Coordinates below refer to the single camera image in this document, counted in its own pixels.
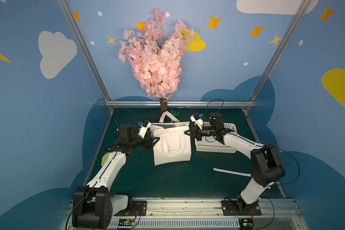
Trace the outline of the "white insulated delivery bag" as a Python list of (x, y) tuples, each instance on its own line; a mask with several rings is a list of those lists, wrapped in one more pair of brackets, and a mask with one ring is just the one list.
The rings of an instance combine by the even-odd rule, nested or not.
[(191, 139), (185, 134), (189, 122), (180, 122), (170, 112), (162, 113), (158, 123), (152, 123), (151, 136), (159, 138), (153, 147), (154, 165), (191, 160)]

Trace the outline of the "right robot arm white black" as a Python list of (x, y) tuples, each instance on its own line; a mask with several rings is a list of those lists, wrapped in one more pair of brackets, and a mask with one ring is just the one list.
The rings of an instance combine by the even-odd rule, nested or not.
[(251, 160), (251, 180), (237, 196), (237, 206), (248, 209), (256, 206), (259, 197), (266, 189), (286, 175), (286, 170), (274, 145), (253, 142), (224, 126), (219, 112), (211, 113), (210, 125), (204, 126), (202, 114), (194, 114), (190, 120), (194, 126), (185, 134), (201, 141), (203, 137), (213, 137), (223, 145), (233, 147)]

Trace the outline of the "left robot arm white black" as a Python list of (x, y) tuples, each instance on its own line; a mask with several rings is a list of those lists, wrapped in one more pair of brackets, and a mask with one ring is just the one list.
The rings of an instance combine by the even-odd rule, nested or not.
[(114, 215), (128, 215), (136, 211), (131, 195), (110, 196), (110, 188), (135, 148), (152, 149), (159, 141), (159, 138), (151, 137), (150, 127), (151, 122), (143, 120), (139, 123), (138, 133), (133, 132), (132, 125), (118, 128), (118, 137), (104, 165), (87, 185), (75, 190), (66, 227), (105, 230)]

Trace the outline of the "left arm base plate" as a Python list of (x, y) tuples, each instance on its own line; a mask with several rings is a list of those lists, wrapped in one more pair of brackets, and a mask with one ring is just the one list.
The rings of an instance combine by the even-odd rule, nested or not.
[(115, 214), (115, 216), (146, 216), (147, 201), (134, 200), (132, 205), (129, 205), (125, 210)]

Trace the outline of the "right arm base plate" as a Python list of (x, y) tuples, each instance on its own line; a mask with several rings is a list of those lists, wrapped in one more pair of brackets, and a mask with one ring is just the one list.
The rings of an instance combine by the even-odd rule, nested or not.
[(221, 207), (224, 216), (261, 216), (261, 210), (258, 202), (253, 204), (246, 204), (242, 200), (227, 200), (221, 201)]

